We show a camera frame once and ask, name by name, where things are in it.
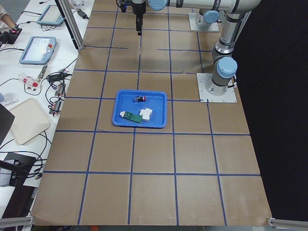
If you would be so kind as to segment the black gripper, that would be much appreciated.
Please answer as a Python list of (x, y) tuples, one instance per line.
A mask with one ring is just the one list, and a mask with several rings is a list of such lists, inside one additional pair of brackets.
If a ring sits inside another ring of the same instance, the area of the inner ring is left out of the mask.
[(145, 0), (132, 0), (132, 11), (136, 15), (136, 31), (138, 36), (140, 36), (143, 25), (143, 15), (145, 14)]

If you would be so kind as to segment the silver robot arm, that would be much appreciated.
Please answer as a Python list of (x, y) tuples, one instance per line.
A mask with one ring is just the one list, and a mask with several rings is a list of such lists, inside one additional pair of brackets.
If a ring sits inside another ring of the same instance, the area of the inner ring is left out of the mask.
[(219, 32), (219, 27), (217, 21), (219, 20), (219, 12), (215, 10), (204, 11), (200, 9), (195, 23), (197, 26), (197, 31), (203, 32)]
[(227, 77), (227, 74), (222, 72), (221, 65), (229, 63), (226, 60), (232, 57), (234, 45), (248, 16), (259, 4), (259, 0), (121, 0), (119, 8), (125, 12), (128, 5), (132, 7), (139, 36), (142, 35), (146, 5), (154, 11), (161, 11), (165, 7), (198, 8), (199, 13), (190, 13), (194, 18), (191, 31), (208, 32), (211, 25), (220, 19), (222, 31), (212, 50), (213, 76), (209, 81), (213, 85), (210, 93), (214, 94), (219, 91), (226, 92), (229, 88), (228, 82), (235, 77), (235, 74)]

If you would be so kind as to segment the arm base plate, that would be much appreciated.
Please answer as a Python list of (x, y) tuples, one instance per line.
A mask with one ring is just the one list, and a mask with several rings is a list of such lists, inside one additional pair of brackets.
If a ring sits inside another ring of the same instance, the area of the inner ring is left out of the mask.
[(199, 101), (205, 103), (237, 103), (235, 89), (230, 80), (226, 86), (217, 86), (211, 73), (198, 73)]
[(189, 13), (189, 25), (190, 30), (193, 32), (207, 32), (207, 33), (218, 33), (219, 27), (217, 20), (208, 23), (205, 21), (204, 16), (200, 13)]

